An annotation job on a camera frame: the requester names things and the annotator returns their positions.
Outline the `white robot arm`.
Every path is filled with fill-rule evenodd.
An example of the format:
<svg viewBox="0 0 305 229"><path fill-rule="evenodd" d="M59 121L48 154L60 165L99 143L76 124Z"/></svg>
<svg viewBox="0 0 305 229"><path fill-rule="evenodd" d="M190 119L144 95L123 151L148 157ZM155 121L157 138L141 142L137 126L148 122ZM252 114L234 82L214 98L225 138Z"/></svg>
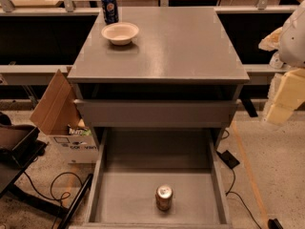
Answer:
<svg viewBox="0 0 305 229"><path fill-rule="evenodd" d="M269 52L276 50L270 61L272 67L279 63L292 67L288 72L274 76L263 110L263 124L275 129L305 102L305 1L282 27L262 39L258 47Z"/></svg>

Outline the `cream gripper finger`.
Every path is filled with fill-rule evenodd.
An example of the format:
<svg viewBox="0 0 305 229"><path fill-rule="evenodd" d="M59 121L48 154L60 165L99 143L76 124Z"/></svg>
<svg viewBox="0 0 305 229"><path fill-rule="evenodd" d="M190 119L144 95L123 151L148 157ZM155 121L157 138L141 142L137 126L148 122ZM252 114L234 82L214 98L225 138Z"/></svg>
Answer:
<svg viewBox="0 0 305 229"><path fill-rule="evenodd" d="M276 73L263 110L265 126L281 126L305 102L305 70L297 68L284 74Z"/></svg>
<svg viewBox="0 0 305 229"><path fill-rule="evenodd" d="M273 50L278 50L281 33L282 33L282 28L278 28L272 31L269 35L267 35L265 38L263 38L260 41L258 47L261 50L268 52L271 52Z"/></svg>

